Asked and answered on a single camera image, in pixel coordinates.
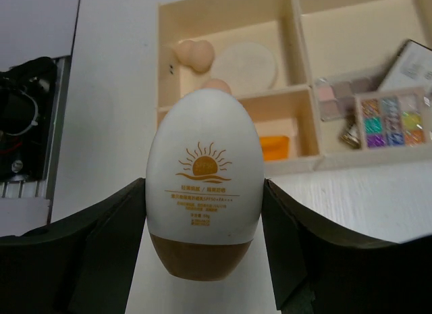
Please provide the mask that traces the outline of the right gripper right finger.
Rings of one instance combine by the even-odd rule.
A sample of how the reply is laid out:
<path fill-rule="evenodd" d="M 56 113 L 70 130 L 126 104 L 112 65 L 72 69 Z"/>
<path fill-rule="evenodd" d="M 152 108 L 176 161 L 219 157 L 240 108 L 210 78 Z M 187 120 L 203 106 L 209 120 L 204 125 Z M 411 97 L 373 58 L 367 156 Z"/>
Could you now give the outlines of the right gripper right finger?
<path fill-rule="evenodd" d="M 403 243 L 345 228 L 270 180 L 262 223 L 282 313 L 430 313 L 431 237 Z"/>

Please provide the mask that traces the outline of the orange tube white cap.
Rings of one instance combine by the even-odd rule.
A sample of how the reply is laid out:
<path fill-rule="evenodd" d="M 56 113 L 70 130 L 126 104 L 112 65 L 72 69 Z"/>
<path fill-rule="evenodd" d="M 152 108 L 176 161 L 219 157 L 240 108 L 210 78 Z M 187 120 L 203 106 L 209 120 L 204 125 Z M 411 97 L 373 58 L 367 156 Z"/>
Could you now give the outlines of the orange tube white cap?
<path fill-rule="evenodd" d="M 261 136 L 259 138 L 264 161 L 287 159 L 290 154 L 290 138 L 287 136 Z"/>

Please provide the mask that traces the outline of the white bottle gold cap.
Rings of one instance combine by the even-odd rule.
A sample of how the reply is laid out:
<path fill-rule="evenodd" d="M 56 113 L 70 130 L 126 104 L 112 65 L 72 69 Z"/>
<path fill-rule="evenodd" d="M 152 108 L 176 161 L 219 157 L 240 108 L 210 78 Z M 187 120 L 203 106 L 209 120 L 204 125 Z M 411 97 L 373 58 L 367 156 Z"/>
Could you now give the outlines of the white bottle gold cap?
<path fill-rule="evenodd" d="M 166 270 L 185 280 L 226 278 L 261 214 L 264 162 L 243 106 L 214 88 L 181 98 L 156 131 L 146 166 L 146 218 Z"/>

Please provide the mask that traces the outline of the beige makeup sponge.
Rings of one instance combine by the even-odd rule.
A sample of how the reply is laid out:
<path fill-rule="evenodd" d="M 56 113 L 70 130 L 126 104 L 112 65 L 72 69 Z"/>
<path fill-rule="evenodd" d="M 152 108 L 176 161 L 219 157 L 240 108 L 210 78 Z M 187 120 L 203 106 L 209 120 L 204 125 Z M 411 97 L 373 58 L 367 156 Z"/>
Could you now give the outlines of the beige makeup sponge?
<path fill-rule="evenodd" d="M 175 55 L 179 62 L 192 68 L 196 72 L 206 72 L 212 65 L 215 58 L 215 50 L 209 41 L 185 40 L 174 48 Z"/>
<path fill-rule="evenodd" d="M 207 80 L 203 84 L 202 88 L 214 88 L 214 89 L 221 90 L 221 91 L 228 93 L 228 94 L 232 93 L 230 86 L 225 81 L 218 79 L 218 78 L 211 78 L 211 79 Z"/>

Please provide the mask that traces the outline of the round beige powder puff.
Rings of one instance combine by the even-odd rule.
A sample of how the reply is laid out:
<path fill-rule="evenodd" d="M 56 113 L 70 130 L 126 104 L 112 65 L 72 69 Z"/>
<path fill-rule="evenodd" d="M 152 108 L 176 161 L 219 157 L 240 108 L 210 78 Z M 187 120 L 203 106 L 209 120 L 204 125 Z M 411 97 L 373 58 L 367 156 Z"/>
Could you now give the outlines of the round beige powder puff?
<path fill-rule="evenodd" d="M 264 45 L 240 42 L 224 49 L 214 60 L 210 77 L 226 82 L 233 95 L 270 89 L 277 78 L 277 62 Z"/>

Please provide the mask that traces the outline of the gold eyeshadow palette white label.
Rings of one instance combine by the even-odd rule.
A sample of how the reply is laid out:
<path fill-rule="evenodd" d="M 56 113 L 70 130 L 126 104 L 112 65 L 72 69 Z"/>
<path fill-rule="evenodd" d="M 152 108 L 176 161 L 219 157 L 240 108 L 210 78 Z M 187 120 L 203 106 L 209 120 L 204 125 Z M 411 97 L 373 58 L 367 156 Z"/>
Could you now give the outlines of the gold eyeshadow palette white label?
<path fill-rule="evenodd" d="M 431 49 L 413 40 L 407 40 L 396 59 L 374 91 L 422 87 L 431 102 Z M 360 149 L 356 112 L 347 119 L 339 139 L 354 149 Z"/>

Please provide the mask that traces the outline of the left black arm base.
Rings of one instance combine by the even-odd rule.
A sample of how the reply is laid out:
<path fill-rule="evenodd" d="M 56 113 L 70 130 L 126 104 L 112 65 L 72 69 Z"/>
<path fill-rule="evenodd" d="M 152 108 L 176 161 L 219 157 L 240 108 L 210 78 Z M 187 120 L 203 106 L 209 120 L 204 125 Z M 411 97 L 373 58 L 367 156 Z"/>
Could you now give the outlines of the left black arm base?
<path fill-rule="evenodd" d="M 52 199 L 71 57 L 39 57 L 1 73 L 1 197 Z"/>

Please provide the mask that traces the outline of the small colourful eyeshadow palette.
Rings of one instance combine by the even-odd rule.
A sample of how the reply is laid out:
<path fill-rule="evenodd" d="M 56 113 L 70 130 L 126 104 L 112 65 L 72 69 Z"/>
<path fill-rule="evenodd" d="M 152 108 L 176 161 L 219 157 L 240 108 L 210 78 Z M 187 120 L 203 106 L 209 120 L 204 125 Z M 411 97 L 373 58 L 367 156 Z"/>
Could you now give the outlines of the small colourful eyeshadow palette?
<path fill-rule="evenodd" d="M 361 149 L 393 149 L 431 143 L 431 102 L 422 87 L 355 96 Z"/>

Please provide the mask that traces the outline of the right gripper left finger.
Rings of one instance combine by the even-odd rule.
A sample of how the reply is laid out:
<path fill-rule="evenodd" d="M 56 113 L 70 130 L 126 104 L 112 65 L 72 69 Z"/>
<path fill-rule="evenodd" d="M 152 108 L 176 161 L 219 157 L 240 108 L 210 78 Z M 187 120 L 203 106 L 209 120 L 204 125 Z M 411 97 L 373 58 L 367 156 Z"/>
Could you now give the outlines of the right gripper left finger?
<path fill-rule="evenodd" d="M 144 183 L 2 237 L 1 312 L 125 313 L 146 219 Z"/>

